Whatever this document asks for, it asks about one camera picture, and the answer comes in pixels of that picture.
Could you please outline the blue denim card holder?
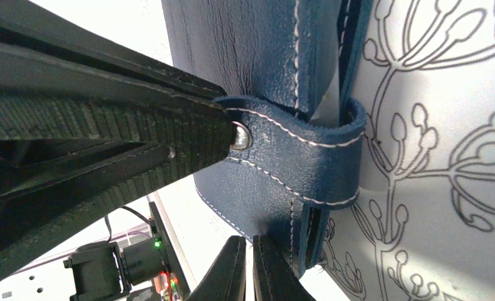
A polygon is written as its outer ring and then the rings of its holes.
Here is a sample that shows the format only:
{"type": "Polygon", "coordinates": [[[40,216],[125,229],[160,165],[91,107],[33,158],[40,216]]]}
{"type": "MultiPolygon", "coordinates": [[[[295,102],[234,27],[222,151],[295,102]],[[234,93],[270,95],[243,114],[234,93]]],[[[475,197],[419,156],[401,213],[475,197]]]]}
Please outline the blue denim card holder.
{"type": "Polygon", "coordinates": [[[245,238],[269,235],[300,277],[330,212],[359,195],[367,113],[351,97],[371,1],[163,1],[174,66],[215,83],[247,137],[194,174],[245,238]]]}

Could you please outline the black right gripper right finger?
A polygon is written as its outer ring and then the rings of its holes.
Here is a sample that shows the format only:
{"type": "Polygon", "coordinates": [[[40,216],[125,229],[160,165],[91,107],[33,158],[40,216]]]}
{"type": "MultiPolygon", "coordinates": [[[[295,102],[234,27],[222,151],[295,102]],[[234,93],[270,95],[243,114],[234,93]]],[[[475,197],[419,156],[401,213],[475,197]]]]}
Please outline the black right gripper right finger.
{"type": "Polygon", "coordinates": [[[253,238],[253,280],[257,301],[315,301],[266,235],[253,238]]]}

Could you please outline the floral patterned table mat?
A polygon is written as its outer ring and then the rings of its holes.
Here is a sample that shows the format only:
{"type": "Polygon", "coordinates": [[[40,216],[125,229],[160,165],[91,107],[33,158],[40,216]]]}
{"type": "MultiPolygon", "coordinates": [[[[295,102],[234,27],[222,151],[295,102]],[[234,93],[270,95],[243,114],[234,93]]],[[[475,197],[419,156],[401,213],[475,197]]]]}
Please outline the floral patterned table mat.
{"type": "Polygon", "coordinates": [[[330,216],[324,293],[495,300],[495,1],[375,1],[360,54],[360,195],[330,216]]]}

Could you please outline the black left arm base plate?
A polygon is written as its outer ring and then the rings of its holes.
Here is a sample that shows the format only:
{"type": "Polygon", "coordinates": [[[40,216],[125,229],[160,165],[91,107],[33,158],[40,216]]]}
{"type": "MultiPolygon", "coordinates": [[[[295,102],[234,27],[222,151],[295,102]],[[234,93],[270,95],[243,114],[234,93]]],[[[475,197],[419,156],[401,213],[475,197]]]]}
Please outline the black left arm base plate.
{"type": "Polygon", "coordinates": [[[149,202],[151,237],[125,248],[99,241],[77,248],[63,264],[73,272],[70,300],[120,300],[132,287],[165,276],[167,300],[185,300],[190,287],[155,202],[149,202]]]}

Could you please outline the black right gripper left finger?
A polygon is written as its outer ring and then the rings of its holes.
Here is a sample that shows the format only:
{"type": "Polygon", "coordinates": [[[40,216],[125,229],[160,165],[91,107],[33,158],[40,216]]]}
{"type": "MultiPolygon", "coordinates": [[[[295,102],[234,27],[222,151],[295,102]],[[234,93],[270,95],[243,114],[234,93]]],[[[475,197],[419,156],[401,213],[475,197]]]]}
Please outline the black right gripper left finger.
{"type": "Polygon", "coordinates": [[[246,240],[231,236],[186,301],[243,301],[246,295],[246,240]]]}

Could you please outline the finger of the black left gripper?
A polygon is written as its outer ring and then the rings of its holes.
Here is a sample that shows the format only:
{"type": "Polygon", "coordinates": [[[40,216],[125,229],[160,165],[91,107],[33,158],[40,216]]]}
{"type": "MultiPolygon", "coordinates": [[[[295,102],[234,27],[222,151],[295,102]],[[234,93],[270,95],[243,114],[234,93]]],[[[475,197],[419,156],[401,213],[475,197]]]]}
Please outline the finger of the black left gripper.
{"type": "Polygon", "coordinates": [[[224,144],[223,94],[30,1],[0,1],[0,140],[224,144]]]}
{"type": "Polygon", "coordinates": [[[0,281],[106,214],[225,158],[216,104],[0,99],[0,281]]]}

